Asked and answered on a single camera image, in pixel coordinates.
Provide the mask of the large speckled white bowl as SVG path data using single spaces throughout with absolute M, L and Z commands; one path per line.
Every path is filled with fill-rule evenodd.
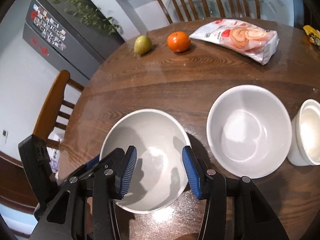
M 182 125 L 164 111 L 140 109 L 121 118 L 107 134 L 100 151 L 103 158 L 115 148 L 137 149 L 129 191 L 116 204 L 138 214 L 171 205 L 188 183 L 182 149 L 189 145 Z

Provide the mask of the medium white bowl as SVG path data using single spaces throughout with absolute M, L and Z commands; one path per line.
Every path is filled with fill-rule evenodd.
M 240 85 L 214 101 L 206 134 L 213 156 L 225 170 L 258 179 L 273 173 L 286 159 L 292 125 L 286 107 L 271 91 Z

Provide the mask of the small white cup bowl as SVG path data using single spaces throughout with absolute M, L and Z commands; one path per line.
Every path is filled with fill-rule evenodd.
M 319 165 L 319 102 L 303 102 L 292 120 L 292 142 L 287 158 L 295 166 Z

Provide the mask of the green pear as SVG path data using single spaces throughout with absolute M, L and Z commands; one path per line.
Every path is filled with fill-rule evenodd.
M 144 55 L 152 49 L 152 41 L 149 37 L 141 35 L 135 40 L 133 49 L 135 54 Z

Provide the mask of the grey refrigerator with magnets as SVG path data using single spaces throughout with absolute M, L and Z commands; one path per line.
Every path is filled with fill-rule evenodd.
M 84 86 L 125 42 L 119 32 L 108 35 L 86 26 L 48 0 L 31 0 L 23 39 L 53 67 L 67 70 Z

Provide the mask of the orange mandarin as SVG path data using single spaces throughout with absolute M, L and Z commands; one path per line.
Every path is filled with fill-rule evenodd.
M 188 34 L 183 31 L 177 31 L 170 34 L 167 38 L 169 49 L 175 53 L 181 53 L 189 49 L 191 40 Z

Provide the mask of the white snack bag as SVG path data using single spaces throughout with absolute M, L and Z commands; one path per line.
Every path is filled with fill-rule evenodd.
M 219 19 L 201 26 L 190 38 L 229 48 L 265 65 L 277 50 L 279 43 L 275 30 L 236 20 Z

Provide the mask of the hanging green plant left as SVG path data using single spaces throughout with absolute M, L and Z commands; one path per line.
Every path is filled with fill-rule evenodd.
M 104 16 L 101 9 L 91 0 L 48 0 L 60 4 L 63 11 L 80 23 L 100 30 L 108 35 L 120 31 L 121 27 L 112 16 Z

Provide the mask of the yellow snack packet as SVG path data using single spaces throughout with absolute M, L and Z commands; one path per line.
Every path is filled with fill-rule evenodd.
M 320 32 L 319 30 L 316 30 L 310 25 L 305 25 L 303 27 L 310 43 L 315 45 L 318 49 L 320 49 Z

